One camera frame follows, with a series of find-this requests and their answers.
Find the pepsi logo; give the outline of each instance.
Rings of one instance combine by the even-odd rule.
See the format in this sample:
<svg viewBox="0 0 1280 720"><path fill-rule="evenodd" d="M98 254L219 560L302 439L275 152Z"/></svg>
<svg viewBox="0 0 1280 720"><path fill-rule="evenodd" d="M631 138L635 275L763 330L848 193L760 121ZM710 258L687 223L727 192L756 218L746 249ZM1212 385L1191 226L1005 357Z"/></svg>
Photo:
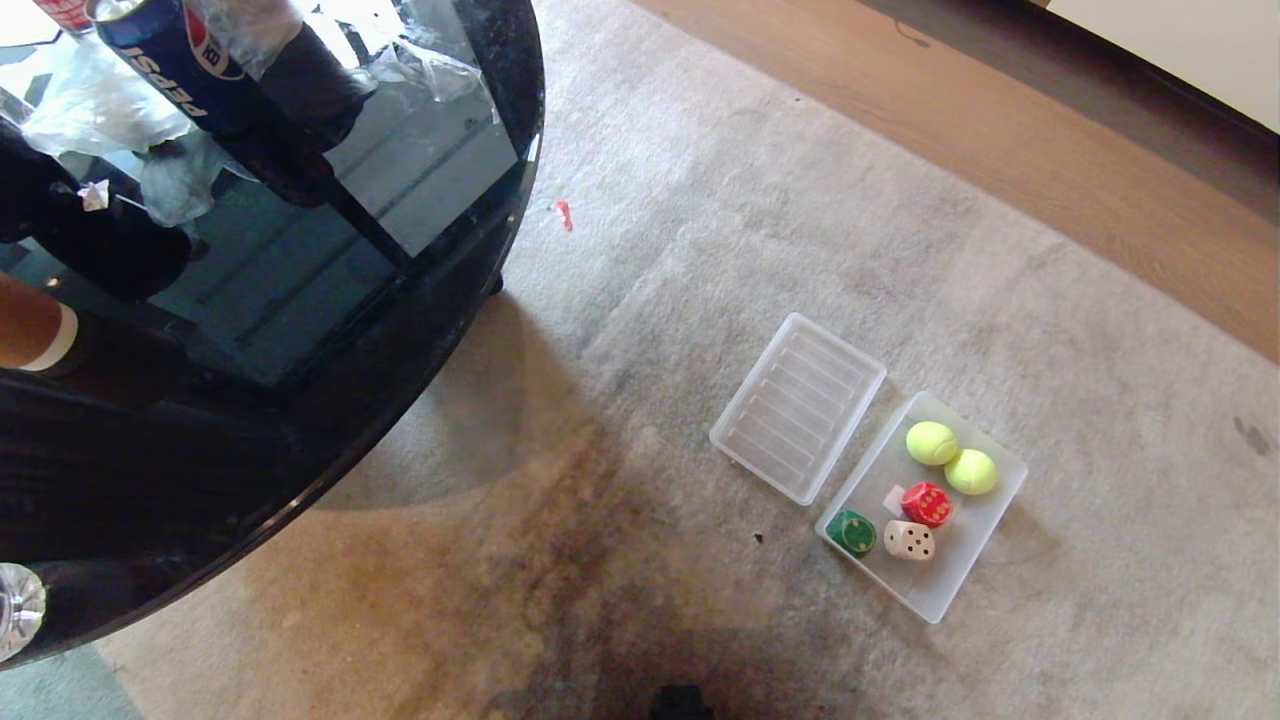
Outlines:
<svg viewBox="0 0 1280 720"><path fill-rule="evenodd" d="M200 63L200 67L219 79L236 81L244 77L244 69L239 67L239 63L232 60L230 54L209 32L205 20L186 4L183 5L183 14L187 20L187 40L191 41L191 51L196 56L196 61Z"/></svg>

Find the red debris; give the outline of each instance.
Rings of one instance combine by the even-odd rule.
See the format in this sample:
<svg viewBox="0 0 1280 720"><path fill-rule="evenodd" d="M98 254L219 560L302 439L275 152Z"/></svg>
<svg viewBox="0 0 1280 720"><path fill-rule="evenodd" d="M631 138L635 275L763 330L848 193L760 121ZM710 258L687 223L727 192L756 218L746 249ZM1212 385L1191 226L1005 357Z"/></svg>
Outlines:
<svg viewBox="0 0 1280 720"><path fill-rule="evenodd" d="M564 223L564 229L573 232L573 214L568 209L567 200L557 200L556 210L561 214L561 222Z"/></svg>

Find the plastic box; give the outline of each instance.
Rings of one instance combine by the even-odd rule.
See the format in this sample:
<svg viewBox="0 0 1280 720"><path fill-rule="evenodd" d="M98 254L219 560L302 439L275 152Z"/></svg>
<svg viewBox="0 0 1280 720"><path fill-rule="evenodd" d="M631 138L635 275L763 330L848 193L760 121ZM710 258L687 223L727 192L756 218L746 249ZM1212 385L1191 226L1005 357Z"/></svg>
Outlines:
<svg viewBox="0 0 1280 720"><path fill-rule="evenodd" d="M887 370L792 313L712 428L712 445L812 505Z"/></svg>
<svg viewBox="0 0 1280 720"><path fill-rule="evenodd" d="M942 468L929 468L911 460L906 452L906 433L911 425L923 420L950 427L956 433L960 447L989 455L1000 470L1000 484L987 495L965 496L947 486ZM893 414L814 529L823 542L835 547L920 618L938 623L1025 479L1025 462L937 398L922 392ZM920 482L932 482L945 488L955 510L947 524L933 530L937 543L934 560L899 560L884 551L884 524L905 519L897 509L895 496L900 497L900 493L895 488L906 489ZM877 547L861 560L827 537L827 525L841 510L852 510L867 518L881 536Z"/></svg>

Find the yellow tennis ball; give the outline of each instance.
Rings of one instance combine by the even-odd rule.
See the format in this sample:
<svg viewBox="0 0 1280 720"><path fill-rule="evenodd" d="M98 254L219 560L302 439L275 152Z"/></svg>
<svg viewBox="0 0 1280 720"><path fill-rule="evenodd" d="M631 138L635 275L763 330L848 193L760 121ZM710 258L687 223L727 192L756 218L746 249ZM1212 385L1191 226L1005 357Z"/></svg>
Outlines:
<svg viewBox="0 0 1280 720"><path fill-rule="evenodd" d="M956 434L942 423L916 423L906 433L906 451L924 465L946 465L959 450Z"/></svg>
<svg viewBox="0 0 1280 720"><path fill-rule="evenodd" d="M961 450L947 462L945 473L951 487L964 495L983 495L1000 483L996 462L979 450Z"/></svg>

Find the carpet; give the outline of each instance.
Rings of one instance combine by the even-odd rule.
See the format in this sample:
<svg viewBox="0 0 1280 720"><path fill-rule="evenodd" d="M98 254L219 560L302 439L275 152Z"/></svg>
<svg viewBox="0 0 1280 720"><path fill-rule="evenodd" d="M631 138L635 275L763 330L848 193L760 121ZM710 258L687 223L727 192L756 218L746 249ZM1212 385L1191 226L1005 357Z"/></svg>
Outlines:
<svg viewBox="0 0 1280 720"><path fill-rule="evenodd" d="M730 720L1276 706L1275 366L655 17L536 6L507 292L320 506L97 643L147 720L621 720L667 684ZM812 507L707 437L791 311L890 368ZM938 625L812 529L920 389L1032 469Z"/></svg>
<svg viewBox="0 0 1280 720"><path fill-rule="evenodd" d="M93 647L0 673L4 720L142 720Z"/></svg>

